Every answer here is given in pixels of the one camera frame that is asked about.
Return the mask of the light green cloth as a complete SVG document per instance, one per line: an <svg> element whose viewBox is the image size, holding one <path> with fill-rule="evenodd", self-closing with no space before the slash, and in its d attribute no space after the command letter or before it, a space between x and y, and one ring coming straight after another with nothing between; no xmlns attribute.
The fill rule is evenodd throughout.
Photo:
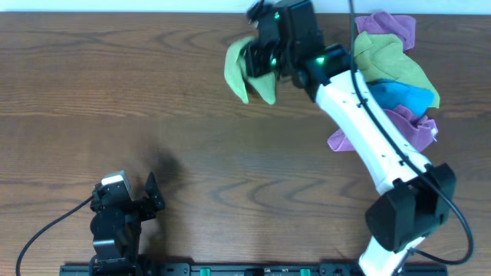
<svg viewBox="0 0 491 276"><path fill-rule="evenodd" d="M253 40L254 37L248 36L229 46L224 64L224 78L232 92L244 104L249 102L246 90L246 84L249 84L267 104L273 105L276 102L275 74L268 73L261 77L249 77L246 73L246 60L241 50Z"/></svg>

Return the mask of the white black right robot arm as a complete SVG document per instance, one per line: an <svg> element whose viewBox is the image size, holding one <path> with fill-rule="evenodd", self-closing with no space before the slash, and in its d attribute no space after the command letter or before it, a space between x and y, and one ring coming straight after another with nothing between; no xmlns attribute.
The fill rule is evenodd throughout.
<svg viewBox="0 0 491 276"><path fill-rule="evenodd" d="M433 166L390 121L341 44L326 46L310 1L256 2L247 12L259 35L243 49L250 77L274 74L294 85L344 132L379 193L366 211L371 240L358 264L366 275L395 275L448 218L456 177Z"/></svg>

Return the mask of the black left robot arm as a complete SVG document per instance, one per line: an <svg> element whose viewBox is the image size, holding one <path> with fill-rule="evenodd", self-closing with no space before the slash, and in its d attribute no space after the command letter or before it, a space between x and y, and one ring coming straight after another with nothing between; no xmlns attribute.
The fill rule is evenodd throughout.
<svg viewBox="0 0 491 276"><path fill-rule="evenodd" d="M90 229L95 256L89 261L90 275L158 275L159 268L139 255L141 224L155 219L165 202L155 175L150 172L141 199L130 196L130 183L124 171L106 175L92 192L91 210L95 216Z"/></svg>

